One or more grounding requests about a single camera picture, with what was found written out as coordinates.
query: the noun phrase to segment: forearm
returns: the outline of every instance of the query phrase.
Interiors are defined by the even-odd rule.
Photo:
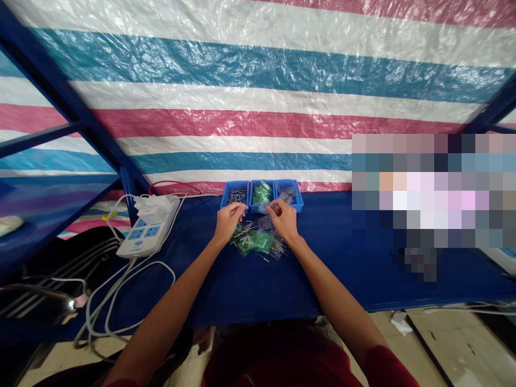
[[[371,348],[378,345],[387,347],[383,335],[364,308],[302,237],[298,236],[288,244],[303,266],[326,317],[362,367]]]
[[[224,243],[211,241],[141,323],[104,382],[129,378],[146,385],[179,335]]]

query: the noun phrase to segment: blue plastic bin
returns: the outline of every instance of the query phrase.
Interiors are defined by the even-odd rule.
[[[275,194],[276,190],[274,189],[274,180],[263,179],[263,181],[265,181],[267,184],[269,184],[273,190],[273,197],[272,197],[271,201],[276,199],[276,194]],[[258,213],[258,209],[260,208],[260,205],[253,204],[253,193],[254,193],[254,187],[257,185],[260,185],[261,183],[262,183],[261,180],[251,180],[251,191],[249,191],[249,208],[251,210],[251,213]]]
[[[301,197],[301,191],[299,190],[299,184],[297,180],[274,180],[274,195],[275,199],[280,197],[280,191],[284,188],[288,187],[297,187],[297,195],[295,195],[292,199],[292,203],[290,205],[296,209],[297,212],[301,212],[303,208],[303,198]]]
[[[222,196],[222,201],[220,202],[220,208],[227,206],[230,203],[230,191],[235,189],[245,189],[246,199],[242,202],[249,206],[249,182],[248,181],[234,181],[234,182],[226,182],[226,186],[224,187],[224,195]]]

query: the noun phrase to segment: red sleeve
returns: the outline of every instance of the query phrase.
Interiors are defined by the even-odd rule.
[[[365,376],[369,387],[419,387],[405,366],[389,348],[373,348],[365,358]]]
[[[107,387],[140,387],[137,382],[132,379],[119,379],[107,385]]]

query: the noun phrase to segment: red wire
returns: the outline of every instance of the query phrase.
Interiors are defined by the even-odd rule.
[[[156,184],[159,184],[159,183],[175,183],[175,184],[183,184],[183,185],[186,185],[187,187],[190,187],[190,188],[193,188],[195,189],[197,192],[199,192],[199,194],[203,194],[201,192],[201,190],[195,188],[193,185],[189,185],[189,184],[186,184],[186,183],[183,183],[183,182],[176,182],[175,180],[162,180],[162,181],[158,181],[158,182],[155,182],[155,183],[152,183],[149,187],[149,195],[152,196],[152,187],[155,186]]]

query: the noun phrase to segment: plug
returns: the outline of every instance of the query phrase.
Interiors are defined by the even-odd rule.
[[[172,211],[172,203],[166,196],[139,197],[134,207],[138,209],[138,217],[147,224],[161,223]]]

